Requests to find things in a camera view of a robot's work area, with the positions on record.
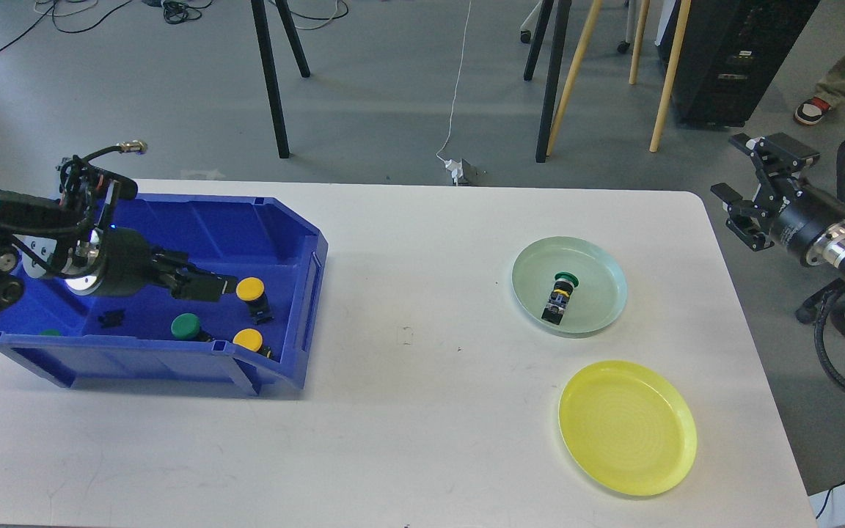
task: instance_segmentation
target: white cable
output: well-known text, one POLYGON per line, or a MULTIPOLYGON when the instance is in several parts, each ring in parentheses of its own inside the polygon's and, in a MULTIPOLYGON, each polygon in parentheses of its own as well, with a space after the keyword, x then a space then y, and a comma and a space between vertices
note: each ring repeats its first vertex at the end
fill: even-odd
MULTIPOLYGON (((51 2, 54 3, 54 9, 57 10, 57 0, 45 0, 45 1, 34 0, 34 7, 32 9, 37 14, 46 15, 46 14, 48 14, 47 11, 38 11, 37 7, 38 6, 44 6, 44 4, 50 4, 51 2)), ((61 17, 68 17, 70 15, 76 15, 77 13, 83 13, 85 10, 91 10, 91 9, 93 9, 93 7, 97 7, 98 3, 100 3, 100 0, 94 0, 93 4, 90 4, 87 7, 81 7, 80 10, 70 11, 70 13, 64 13, 64 14, 60 14, 60 15, 55 14, 54 17, 61 18, 61 17)))
POLYGON ((332 13, 332 16, 328 20, 323 21, 323 23, 318 24, 318 26, 312 26, 312 27, 296 26, 296 29, 298 29, 299 31, 312 31, 312 30, 315 30, 315 29, 321 29, 322 27, 328 26, 328 24, 332 23, 332 21, 335 21, 335 17, 338 16, 338 12, 341 10, 341 4, 343 4, 343 3, 345 3, 345 0, 334 0, 334 12, 332 13))
POLYGON ((455 93, 452 94, 452 110, 449 111, 449 134, 445 137, 445 143, 442 144, 442 148, 436 151, 436 157, 439 160, 442 160, 443 164, 448 166, 449 161, 446 161, 443 157, 439 156, 443 150, 449 145, 449 138, 452 137, 452 118, 456 114, 456 99, 458 99, 458 82, 462 80, 462 65, 465 63, 465 40, 467 36, 469 36, 469 19, 472 17, 472 0, 469 0, 469 14, 465 17, 465 29, 462 32, 462 56, 458 61, 458 76, 456 77, 456 90, 455 93))

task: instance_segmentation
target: light green plate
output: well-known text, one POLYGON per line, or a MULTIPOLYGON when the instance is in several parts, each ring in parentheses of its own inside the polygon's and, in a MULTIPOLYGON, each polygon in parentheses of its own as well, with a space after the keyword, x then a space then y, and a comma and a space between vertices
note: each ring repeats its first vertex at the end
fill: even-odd
POLYGON ((517 301, 530 317, 564 334, 603 329, 618 318, 628 298, 628 283, 618 262, 582 238, 551 237, 531 243, 513 262, 511 282, 517 301), (560 271, 576 275, 579 285, 563 320, 555 325, 541 315, 560 271))

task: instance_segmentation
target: black cable bundle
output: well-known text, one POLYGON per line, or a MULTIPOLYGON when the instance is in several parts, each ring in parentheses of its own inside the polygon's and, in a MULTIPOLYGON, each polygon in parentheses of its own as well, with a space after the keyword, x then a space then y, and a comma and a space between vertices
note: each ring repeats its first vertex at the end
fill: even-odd
POLYGON ((161 16, 165 23, 176 24, 201 18, 201 10, 210 7, 214 0, 208 0, 204 6, 192 6, 187 2, 175 0, 142 0, 144 4, 151 7, 161 7, 161 16))
MULTIPOLYGON (((814 348, 817 350, 817 357, 819 361, 821 361, 821 367, 824 368, 824 371, 831 380, 833 380, 843 390, 845 390, 845 377, 836 370, 833 363, 830 361, 830 358, 827 356, 826 345, 824 344, 824 328, 826 327, 827 318, 834 312, 836 302, 840 297, 842 297, 844 292, 844 288, 839 288, 838 290, 828 293, 824 297, 824 303, 821 305, 821 310, 819 310, 817 320, 814 322, 814 348)), ((845 313, 845 308, 838 314, 838 316, 842 318, 843 313, 845 313)))

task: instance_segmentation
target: yellow cap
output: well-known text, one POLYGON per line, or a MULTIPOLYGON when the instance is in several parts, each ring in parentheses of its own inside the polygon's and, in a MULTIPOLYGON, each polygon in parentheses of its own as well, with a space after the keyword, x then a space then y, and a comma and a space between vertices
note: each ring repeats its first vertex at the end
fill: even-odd
POLYGON ((234 335, 234 344, 259 352, 263 347, 263 335, 253 328, 245 328, 234 335))
POLYGON ((247 277, 237 284, 237 297, 246 303, 262 297, 265 291, 266 286, 263 285, 263 281, 256 277, 247 277))

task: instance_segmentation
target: concrete floor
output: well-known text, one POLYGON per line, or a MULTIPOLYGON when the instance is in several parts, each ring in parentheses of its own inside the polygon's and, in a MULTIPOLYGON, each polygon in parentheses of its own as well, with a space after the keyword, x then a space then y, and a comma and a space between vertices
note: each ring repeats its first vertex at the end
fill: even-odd
MULTIPOLYGON (((58 23, 67 29, 89 26, 120 3, 103 0, 58 23)), ((293 10, 318 15, 328 13, 332 1, 290 3, 293 10)), ((30 4, 0 0, 0 46, 37 19, 30 4)), ((53 167, 61 157, 133 137, 147 141, 150 153, 107 157, 103 166, 136 178, 447 185, 435 154, 448 131, 467 3, 350 4, 348 17, 299 32, 312 69, 309 79, 299 77, 278 17, 268 9, 293 153, 288 160, 276 155, 247 3, 215 1, 204 18, 181 26, 167 26, 160 10, 141 2, 84 34, 61 34, 41 21, 0 54, 0 187, 52 194, 53 167)), ((573 6, 563 77, 588 4, 573 6)), ((709 187, 727 181, 743 194, 754 189, 751 163, 728 146, 728 135, 785 131, 821 150, 821 163, 808 176, 834 189, 845 107, 817 127, 796 125, 791 112, 845 51, 845 0, 821 3, 744 129, 702 131, 671 123, 655 154, 647 146, 663 83, 651 44, 659 9, 651 10, 640 77, 631 87, 630 54, 615 51, 626 10, 618 1, 608 2, 556 153, 545 164, 534 163, 533 153, 549 45, 534 80, 521 77, 527 46, 519 42, 519 26, 532 6, 530 0, 473 2, 453 134, 443 156, 465 157, 486 171, 484 185, 700 195, 805 487, 814 494, 842 481, 845 394, 822 373, 812 328, 794 320, 796 305, 833 275, 825 268, 805 270, 778 248, 746 250, 724 228, 724 213, 709 187)), ((615 214, 620 219, 621 211, 615 214)), ((845 373, 845 343, 833 337, 828 345, 845 373)))

